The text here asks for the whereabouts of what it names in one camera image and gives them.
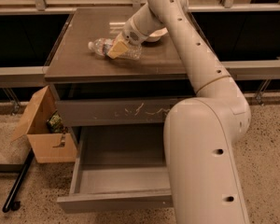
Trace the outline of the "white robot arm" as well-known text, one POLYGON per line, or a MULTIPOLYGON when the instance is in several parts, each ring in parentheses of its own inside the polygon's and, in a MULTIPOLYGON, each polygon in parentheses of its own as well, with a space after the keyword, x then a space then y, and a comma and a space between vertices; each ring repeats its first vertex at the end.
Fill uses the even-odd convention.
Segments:
POLYGON ((163 129, 177 224, 250 224, 232 146, 251 112, 235 81, 187 18, 188 0, 147 0, 116 37, 115 59, 165 28, 195 95, 174 105, 163 129))

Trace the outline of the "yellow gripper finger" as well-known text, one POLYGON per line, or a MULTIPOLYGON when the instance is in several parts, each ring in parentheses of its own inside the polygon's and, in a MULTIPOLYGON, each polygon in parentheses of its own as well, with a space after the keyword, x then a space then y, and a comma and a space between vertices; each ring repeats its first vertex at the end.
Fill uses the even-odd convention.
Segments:
POLYGON ((114 39, 107 55, 111 59, 116 59, 118 58, 118 56, 125 53, 128 49, 128 41, 125 39, 123 34, 118 34, 117 37, 114 39))

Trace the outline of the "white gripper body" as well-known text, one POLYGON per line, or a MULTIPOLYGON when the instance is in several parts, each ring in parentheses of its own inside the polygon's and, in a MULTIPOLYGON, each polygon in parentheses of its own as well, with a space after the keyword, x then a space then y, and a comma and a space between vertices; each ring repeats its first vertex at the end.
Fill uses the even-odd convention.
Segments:
POLYGON ((132 45, 140 45, 148 38, 147 25, 136 16, 132 16, 125 22, 122 34, 132 45))

